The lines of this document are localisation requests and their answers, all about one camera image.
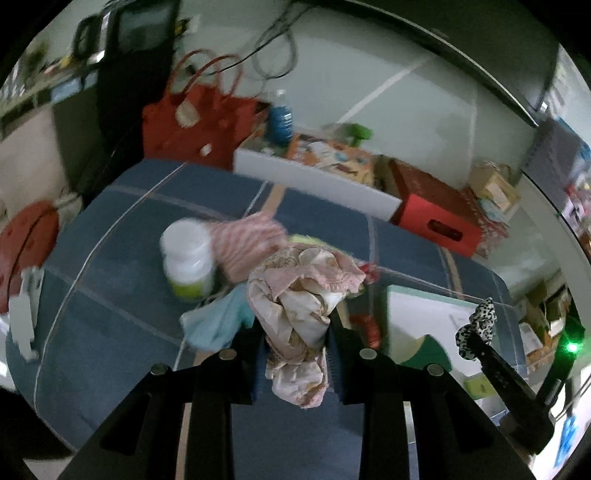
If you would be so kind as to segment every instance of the light blue cloth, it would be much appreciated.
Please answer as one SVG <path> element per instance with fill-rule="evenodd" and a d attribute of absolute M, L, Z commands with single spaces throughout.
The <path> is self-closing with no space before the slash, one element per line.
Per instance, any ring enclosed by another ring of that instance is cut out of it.
<path fill-rule="evenodd" d="M 189 345 L 217 352 L 228 348 L 238 330 L 252 327 L 254 320 L 246 299 L 246 283 L 240 283 L 225 297 L 183 313 L 180 323 Z"/>

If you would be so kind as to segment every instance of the black and white spotted fabric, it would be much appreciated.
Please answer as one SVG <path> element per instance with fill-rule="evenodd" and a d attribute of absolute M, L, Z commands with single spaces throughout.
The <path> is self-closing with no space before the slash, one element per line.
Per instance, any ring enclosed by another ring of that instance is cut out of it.
<path fill-rule="evenodd" d="M 468 337 L 472 332 L 476 332 L 487 345 L 490 345 L 495 323 L 495 304 L 489 297 L 478 305 L 476 311 L 470 315 L 470 323 L 464 325 L 456 333 L 456 345 L 460 349 L 460 356 L 466 360 L 476 360 L 476 355 L 467 347 Z"/>

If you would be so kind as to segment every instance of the bottle with blue liquid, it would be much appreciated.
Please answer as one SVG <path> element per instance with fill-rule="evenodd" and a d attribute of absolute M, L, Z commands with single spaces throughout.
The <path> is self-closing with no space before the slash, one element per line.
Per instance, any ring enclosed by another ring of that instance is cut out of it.
<path fill-rule="evenodd" d="M 291 107 L 285 90 L 277 90 L 267 120 L 267 140 L 278 147 L 287 147 L 294 136 Z"/>

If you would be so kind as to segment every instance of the red box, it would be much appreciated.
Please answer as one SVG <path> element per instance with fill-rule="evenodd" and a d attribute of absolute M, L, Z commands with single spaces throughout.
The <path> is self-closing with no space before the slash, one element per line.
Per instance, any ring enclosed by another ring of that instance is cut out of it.
<path fill-rule="evenodd" d="M 471 257 L 482 239 L 482 230 L 461 193 L 400 160 L 391 160 L 389 167 L 402 199 L 391 222 Z"/>

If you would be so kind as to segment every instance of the white box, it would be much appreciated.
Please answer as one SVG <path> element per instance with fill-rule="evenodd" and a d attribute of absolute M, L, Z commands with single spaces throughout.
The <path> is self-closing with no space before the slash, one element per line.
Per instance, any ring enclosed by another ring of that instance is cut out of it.
<path fill-rule="evenodd" d="M 234 173 L 279 183 L 389 221 L 402 200 L 356 181 L 246 148 L 234 152 Z"/>

